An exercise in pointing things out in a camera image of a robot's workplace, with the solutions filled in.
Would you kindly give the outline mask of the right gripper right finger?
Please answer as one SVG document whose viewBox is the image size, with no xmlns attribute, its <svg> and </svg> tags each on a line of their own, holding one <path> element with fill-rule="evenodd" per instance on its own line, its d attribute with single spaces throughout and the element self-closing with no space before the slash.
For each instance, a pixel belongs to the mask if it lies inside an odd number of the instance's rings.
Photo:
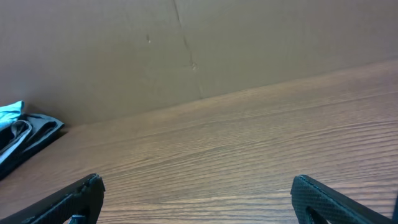
<svg viewBox="0 0 398 224">
<path fill-rule="evenodd" d="M 307 175 L 294 177 L 290 194 L 300 224 L 395 224 L 394 217 L 387 218 Z"/>
</svg>

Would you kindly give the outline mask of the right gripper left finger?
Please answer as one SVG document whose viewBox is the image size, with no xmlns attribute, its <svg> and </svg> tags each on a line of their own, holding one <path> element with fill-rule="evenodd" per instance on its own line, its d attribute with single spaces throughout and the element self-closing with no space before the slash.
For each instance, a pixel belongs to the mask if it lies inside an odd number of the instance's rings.
<svg viewBox="0 0 398 224">
<path fill-rule="evenodd" d="M 96 224 L 105 187 L 98 174 L 90 174 L 52 195 L 1 220 L 4 224 Z"/>
</svg>

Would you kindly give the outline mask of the light blue t-shirt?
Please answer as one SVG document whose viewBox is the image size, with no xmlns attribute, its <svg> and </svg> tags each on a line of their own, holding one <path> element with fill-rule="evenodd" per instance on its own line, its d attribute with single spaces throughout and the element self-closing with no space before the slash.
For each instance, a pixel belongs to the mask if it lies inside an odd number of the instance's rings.
<svg viewBox="0 0 398 224">
<path fill-rule="evenodd" d="M 2 106 L 0 110 L 0 130 L 8 128 L 13 122 L 17 121 L 24 109 L 24 102 L 17 101 L 13 104 Z"/>
</svg>

